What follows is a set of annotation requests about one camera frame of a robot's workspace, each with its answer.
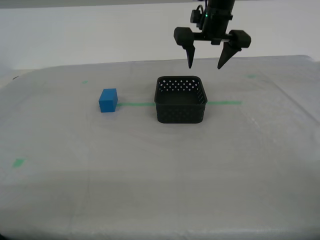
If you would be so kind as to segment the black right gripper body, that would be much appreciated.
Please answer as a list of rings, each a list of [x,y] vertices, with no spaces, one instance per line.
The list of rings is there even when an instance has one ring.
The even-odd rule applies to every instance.
[[[200,11],[194,9],[192,11],[192,23],[201,32],[195,32],[195,41],[209,41],[211,45],[220,45],[223,38],[227,35],[226,30],[233,15],[229,10],[209,9]]]

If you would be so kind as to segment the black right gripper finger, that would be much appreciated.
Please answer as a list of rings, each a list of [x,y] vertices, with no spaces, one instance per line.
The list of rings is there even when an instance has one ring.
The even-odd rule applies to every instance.
[[[223,49],[217,68],[220,70],[236,53],[249,48],[252,38],[244,30],[231,30],[223,38]]]
[[[173,37],[178,46],[181,46],[187,55],[188,68],[191,69],[195,56],[194,33],[188,27],[176,27]]]

